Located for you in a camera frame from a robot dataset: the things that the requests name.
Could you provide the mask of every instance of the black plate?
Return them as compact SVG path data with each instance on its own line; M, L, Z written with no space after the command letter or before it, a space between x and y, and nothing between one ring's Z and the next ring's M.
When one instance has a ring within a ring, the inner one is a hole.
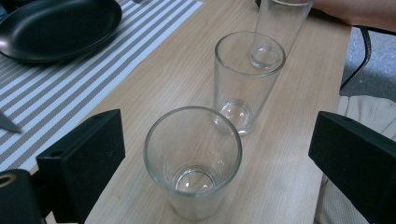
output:
M113 0L36 0L0 23L0 52L26 63L72 58L109 40L121 17Z

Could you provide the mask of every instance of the clear glass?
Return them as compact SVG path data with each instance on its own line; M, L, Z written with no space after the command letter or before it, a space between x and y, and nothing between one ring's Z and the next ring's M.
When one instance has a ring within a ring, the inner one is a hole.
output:
M276 40L288 56L313 3L314 0L262 0L256 33Z
M213 109L229 119L240 135L247 134L276 83L285 52L266 35L238 32L224 36L215 53Z
M221 114L186 106L155 122L143 154L149 174L177 213L198 220L218 209L239 169L242 145L235 127Z

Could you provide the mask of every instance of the person's arm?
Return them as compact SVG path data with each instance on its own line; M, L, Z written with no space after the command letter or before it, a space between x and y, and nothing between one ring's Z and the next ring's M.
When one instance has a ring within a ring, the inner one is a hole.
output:
M315 0L313 8L350 25L396 32L396 0Z

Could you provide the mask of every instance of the knife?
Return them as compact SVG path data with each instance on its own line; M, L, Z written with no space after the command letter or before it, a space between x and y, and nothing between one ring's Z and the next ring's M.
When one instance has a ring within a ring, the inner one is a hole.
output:
M0 129L4 129L4 130L10 131L12 133L21 133L22 132L20 127L15 125L1 111L0 111Z

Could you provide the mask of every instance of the glass rim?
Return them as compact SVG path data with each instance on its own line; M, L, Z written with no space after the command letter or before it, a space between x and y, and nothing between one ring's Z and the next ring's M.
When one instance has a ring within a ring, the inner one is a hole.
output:
M155 131L155 128L166 118L168 118L169 116L175 114L176 112L179 111L183 111L183 110L189 110L189 109L199 109L199 110L205 110L207 112L210 112L216 116L221 117L221 119L223 119L223 121L225 121L227 123L227 125L230 127L232 134L235 137L236 140L236 144L237 144L237 158L236 158L236 164L233 167L231 173L227 176L227 178L222 181L219 185L216 185L213 189L210 189L208 191L205 192L198 192L198 193L191 193L191 192L183 192L183 191L179 191L173 188L169 188L167 185L165 185L162 181L160 181L157 177L156 174L151 170L151 166L149 163L149 158L148 158L148 149L149 149L149 139L152 136L152 134ZM148 131L148 135L146 137L145 140L145 145L143 147L143 158L144 158L144 162L145 162L145 166L146 169L150 175L150 177L154 180L154 182L157 183L157 185L159 185L162 189L167 190L168 192L172 193L172 194L176 194L176 195L180 195L180 196L185 196L185 197L203 197L206 195L210 195L213 193L216 193L218 191L220 191L221 189L223 189L225 186L227 186L232 180L233 178L236 176L239 167L241 165L242 162L242 143L241 143L241 139L239 136L238 131L235 129L235 127L233 126L233 124L227 119L225 118L223 115L221 115L219 112L207 108L207 107L203 107L203 106L198 106L198 105L189 105L189 106L183 106L174 110L171 110L169 112L167 112L166 114L162 115L157 121L155 121L155 123L151 126L151 128Z
M260 36L263 36L263 37L265 37L267 39L270 39L271 41L273 41L281 49L282 63L280 63L279 66L277 68L275 68L274 70L272 70L270 72L264 72L264 73L258 74L258 75L253 75L253 74L249 74L249 73L243 73L243 72L239 72L239 71L233 69L230 65L228 65L226 62L224 62L221 59L220 55L219 55L219 46L220 46L220 44L224 41L224 39L226 39L227 37L229 37L231 35L260 35ZM229 69L229 70L235 72L236 74L239 74L239 75L245 76L245 77L268 77L268 76L271 76L271 75L276 74L277 72L279 72L283 68L283 66L285 65L285 62L286 62L285 50L283 50L282 46L276 40L274 40L272 37L270 37L268 35L263 35L263 34L260 34L260 33L250 32L250 31L238 31L238 32L227 34L224 37L222 37L218 41L216 46L215 46L215 57L216 57L216 60L219 63L221 63L222 66L224 66L224 68Z
M314 0L272 0L273 2L290 6L290 7L301 7L301 6L306 6L309 4L313 4Z

